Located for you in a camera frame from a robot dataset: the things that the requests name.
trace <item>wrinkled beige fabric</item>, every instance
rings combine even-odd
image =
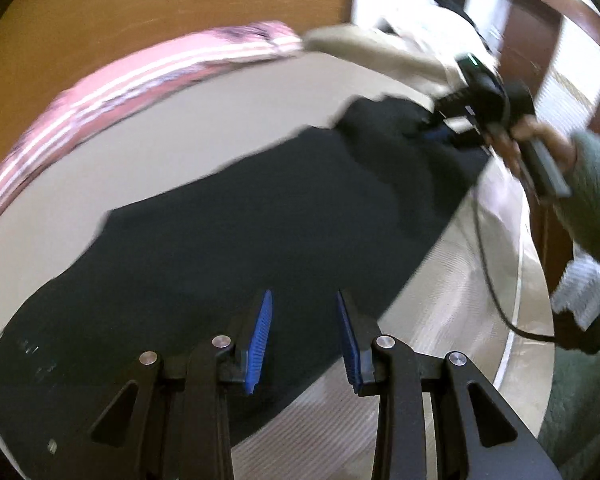
[[[33,181],[0,217],[0,331],[31,294],[84,251],[108,210],[218,171],[305,124],[327,126],[353,95],[385,93],[430,106],[428,98],[387,76],[308,53],[192,86],[93,137]],[[381,327],[417,351],[466,352],[490,380],[498,377],[505,398],[537,433],[553,349],[516,338],[508,345],[508,331],[486,294],[470,201],[464,200]],[[550,331],[522,189],[496,161],[480,186],[480,211],[504,309],[525,329]],[[369,478],[375,420],[376,400],[354,396],[337,362],[235,447],[236,478]],[[16,463],[17,457],[11,459]]]

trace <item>pink blanket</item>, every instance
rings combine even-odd
[[[301,48],[284,23],[257,22],[165,41],[101,68],[62,92],[0,164],[0,213],[43,170],[116,121],[237,63]]]

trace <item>black cable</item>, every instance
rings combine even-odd
[[[491,299],[493,300],[493,303],[495,304],[496,309],[498,310],[500,319],[504,322],[505,325],[507,325],[507,327],[511,331],[513,331],[516,335],[519,335],[520,337],[525,337],[533,341],[555,344],[555,337],[552,335],[534,334],[531,332],[526,332],[521,328],[518,328],[512,322],[510,322],[509,318],[502,309],[502,305],[500,304],[500,300],[498,300],[498,296],[493,286],[493,281],[491,281],[491,275],[489,274],[489,269],[487,268],[487,258],[484,253],[484,243],[482,241],[482,231],[480,228],[480,215],[478,214],[478,184],[479,181],[477,181],[474,185],[474,203],[472,205],[474,211],[475,237],[478,240],[478,251],[480,252],[480,263],[482,265],[482,272],[484,273],[484,281],[487,283],[489,294],[491,295]]]

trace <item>device handle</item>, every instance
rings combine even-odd
[[[542,140],[533,138],[518,145],[522,162],[540,202],[554,202],[571,196],[571,188]]]

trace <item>wooden wall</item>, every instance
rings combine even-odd
[[[196,30],[347,21],[350,0],[14,0],[0,19],[0,161],[56,94],[107,63]]]

